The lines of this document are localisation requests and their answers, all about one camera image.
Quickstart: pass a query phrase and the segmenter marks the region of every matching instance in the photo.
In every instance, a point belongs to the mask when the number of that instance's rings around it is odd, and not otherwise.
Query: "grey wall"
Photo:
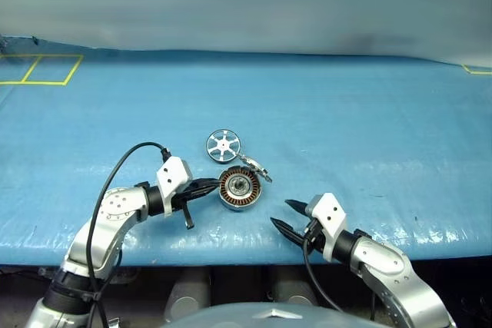
[[[492,65],[492,0],[0,0],[0,34],[92,47]]]

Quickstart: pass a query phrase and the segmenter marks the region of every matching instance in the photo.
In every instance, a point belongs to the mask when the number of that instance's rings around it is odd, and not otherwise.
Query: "round metal part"
[[[231,130],[216,130],[207,139],[208,156],[218,163],[233,161],[241,150],[239,137]]]
[[[260,197],[260,181],[248,167],[230,167],[222,172],[219,181],[219,196],[228,209],[247,209]]]
[[[239,159],[243,163],[245,163],[249,168],[254,171],[255,173],[261,175],[267,182],[271,182],[271,178],[268,175],[268,171],[264,169],[261,164],[259,164],[255,159],[252,157],[247,157],[246,155],[239,154]]]

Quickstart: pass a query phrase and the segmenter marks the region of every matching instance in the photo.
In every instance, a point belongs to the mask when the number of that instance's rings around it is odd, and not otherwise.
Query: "metal disc with spokes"
[[[216,130],[207,139],[207,153],[218,163],[233,161],[241,150],[239,137],[231,130]]]

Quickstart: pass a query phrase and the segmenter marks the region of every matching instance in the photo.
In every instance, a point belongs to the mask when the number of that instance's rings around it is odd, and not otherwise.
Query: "grey cylinder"
[[[166,323],[210,306],[210,276],[207,267],[190,267],[176,281],[164,311]]]
[[[271,295],[274,302],[317,306],[311,286],[297,267],[276,266],[270,271]]]

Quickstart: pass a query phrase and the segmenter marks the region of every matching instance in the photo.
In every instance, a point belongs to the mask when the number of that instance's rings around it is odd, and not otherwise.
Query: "black cable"
[[[150,142],[150,141],[137,144],[134,147],[132,147],[130,150],[128,150],[121,157],[121,159],[118,161],[118,163],[115,165],[115,167],[113,168],[113,170],[109,174],[108,178],[106,179],[105,184],[103,185],[103,187],[101,189],[101,192],[99,193],[98,200],[95,203],[94,211],[92,212],[91,224],[89,226],[89,232],[88,232],[88,236],[87,236],[87,244],[85,245],[85,258],[87,260],[89,280],[91,281],[91,288],[92,288],[92,291],[94,293],[99,292],[99,288],[98,288],[98,281],[95,279],[94,264],[92,263],[92,255],[91,255],[92,237],[94,236],[95,222],[98,218],[99,209],[101,208],[102,199],[104,198],[106,191],[108,191],[109,185],[113,181],[113,178],[115,177],[116,172],[119,171],[119,169],[121,168],[123,163],[128,159],[128,157],[131,155],[131,153],[133,153],[134,151],[136,151],[140,147],[144,147],[144,146],[155,146],[159,150],[161,150],[161,153],[165,150],[165,148],[162,145],[157,144],[155,142]],[[100,301],[97,302],[97,307],[99,310],[99,315],[101,316],[101,319],[102,319],[102,326],[104,328],[108,328],[108,320],[106,319],[106,313],[105,313],[104,307],[103,307],[102,303],[100,303]]]
[[[123,252],[120,250],[118,253],[118,261],[116,264],[113,266],[113,269],[111,270],[111,273],[109,274],[108,279],[105,281],[105,284],[102,285],[101,289],[99,290],[99,293],[102,295],[102,293],[106,290],[106,287],[109,286],[111,280],[115,277],[116,273],[118,272],[118,268],[120,267],[121,264],[121,259],[123,258]],[[87,321],[87,327],[91,328],[92,327],[92,320],[94,319],[94,313],[95,313],[95,308],[98,306],[98,303],[101,301],[98,301],[97,303],[93,303],[91,306],[91,311],[89,313],[89,318]]]
[[[340,311],[341,313],[343,310],[326,294],[326,292],[323,291],[323,288],[321,288],[321,285],[316,279],[316,276],[313,273],[313,270],[311,268],[311,265],[309,264],[309,258],[308,258],[308,243],[309,240],[305,239],[303,244],[302,244],[302,253],[304,255],[304,264],[306,264],[306,269],[307,269],[307,274],[309,274],[309,277],[311,278],[314,286],[316,287],[316,290],[322,295],[322,297],[335,309]]]
[[[376,293],[371,294],[371,317],[369,318],[374,322],[374,318],[376,317]]]

